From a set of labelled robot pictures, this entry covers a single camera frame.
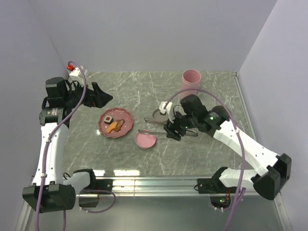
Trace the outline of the brown fried meat piece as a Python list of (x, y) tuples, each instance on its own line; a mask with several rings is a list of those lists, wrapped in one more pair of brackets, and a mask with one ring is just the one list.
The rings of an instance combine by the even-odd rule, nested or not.
[(114, 131), (115, 131), (115, 132), (119, 132), (119, 131), (121, 130), (122, 126), (124, 125), (125, 120), (124, 120), (124, 119), (119, 119), (119, 120), (117, 120), (116, 122), (117, 122), (117, 125), (116, 125), (116, 127), (114, 128)]

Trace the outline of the orange food piece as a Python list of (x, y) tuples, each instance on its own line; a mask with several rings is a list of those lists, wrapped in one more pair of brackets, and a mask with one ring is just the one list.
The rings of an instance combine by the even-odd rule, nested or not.
[(114, 130), (117, 127), (117, 122), (112, 122), (107, 128), (106, 133), (110, 133), (112, 130)]

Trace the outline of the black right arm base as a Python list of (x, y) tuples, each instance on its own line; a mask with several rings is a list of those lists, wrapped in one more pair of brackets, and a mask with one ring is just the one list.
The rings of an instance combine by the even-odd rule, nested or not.
[(227, 188), (218, 179), (212, 178), (198, 178), (194, 186), (194, 190), (199, 194), (209, 194), (210, 204), (220, 210), (231, 207), (231, 194), (234, 194), (236, 189), (236, 187)]

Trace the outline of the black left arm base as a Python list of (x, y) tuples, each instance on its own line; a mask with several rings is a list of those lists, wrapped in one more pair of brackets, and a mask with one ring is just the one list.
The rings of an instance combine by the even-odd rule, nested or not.
[(112, 179), (98, 179), (93, 186), (88, 186), (80, 192), (77, 196), (78, 205), (82, 209), (92, 209), (96, 208), (100, 202), (111, 202), (113, 204), (115, 197), (112, 190)]

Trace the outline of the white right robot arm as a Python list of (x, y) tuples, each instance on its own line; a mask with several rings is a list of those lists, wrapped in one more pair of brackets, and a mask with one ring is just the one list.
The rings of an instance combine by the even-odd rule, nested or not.
[(159, 111), (168, 115), (164, 130), (167, 138), (180, 141), (189, 129), (196, 128), (227, 145), (252, 167), (236, 170), (221, 167), (210, 179), (198, 179), (199, 193), (224, 193), (242, 188), (254, 189), (260, 196), (273, 200), (290, 178), (292, 160), (287, 154), (279, 155), (256, 142), (234, 126), (227, 110), (215, 106), (207, 110), (196, 95), (184, 97), (180, 104), (184, 114), (175, 110), (173, 103), (161, 102)]

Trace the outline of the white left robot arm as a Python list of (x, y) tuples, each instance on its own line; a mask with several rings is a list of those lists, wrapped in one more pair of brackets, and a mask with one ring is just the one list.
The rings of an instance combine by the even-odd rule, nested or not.
[(96, 82), (89, 89), (76, 80), (54, 77), (46, 81), (45, 89), (47, 96), (39, 114), (42, 140), (38, 168), (32, 185), (22, 192), (23, 199), (40, 213), (71, 210), (82, 190), (96, 191), (98, 182), (92, 169), (76, 170), (63, 179), (64, 145), (70, 118), (78, 106), (103, 108), (113, 99)]

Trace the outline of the sushi roll piece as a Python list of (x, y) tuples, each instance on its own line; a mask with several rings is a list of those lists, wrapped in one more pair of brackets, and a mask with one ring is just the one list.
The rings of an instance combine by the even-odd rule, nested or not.
[(113, 122), (113, 117), (110, 115), (106, 115), (103, 119), (103, 122), (106, 124), (111, 124)]

